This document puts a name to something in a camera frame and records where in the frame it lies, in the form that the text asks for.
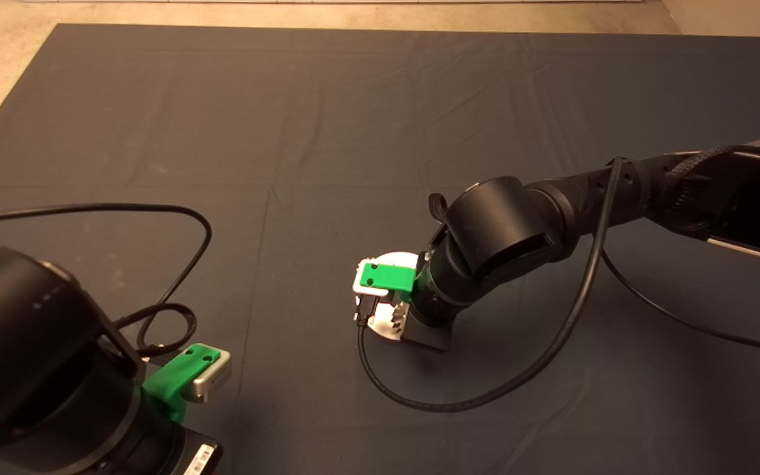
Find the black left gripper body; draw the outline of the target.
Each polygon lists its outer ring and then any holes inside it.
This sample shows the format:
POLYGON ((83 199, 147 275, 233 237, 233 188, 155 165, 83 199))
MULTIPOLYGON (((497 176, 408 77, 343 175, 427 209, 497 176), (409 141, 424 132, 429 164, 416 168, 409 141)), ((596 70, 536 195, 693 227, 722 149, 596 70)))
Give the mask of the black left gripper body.
POLYGON ((181 427, 173 445, 169 474, 216 474, 224 446, 211 436, 181 427))

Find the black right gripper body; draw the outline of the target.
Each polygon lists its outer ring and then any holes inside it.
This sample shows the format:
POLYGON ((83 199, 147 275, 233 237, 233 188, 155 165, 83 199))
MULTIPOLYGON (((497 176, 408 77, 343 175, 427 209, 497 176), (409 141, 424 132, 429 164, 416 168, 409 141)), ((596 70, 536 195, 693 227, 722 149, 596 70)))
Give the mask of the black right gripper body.
POLYGON ((445 301, 435 289, 430 268, 431 253, 418 255, 416 279, 409 297, 409 309, 401 340, 435 352, 451 348, 457 307, 445 301))

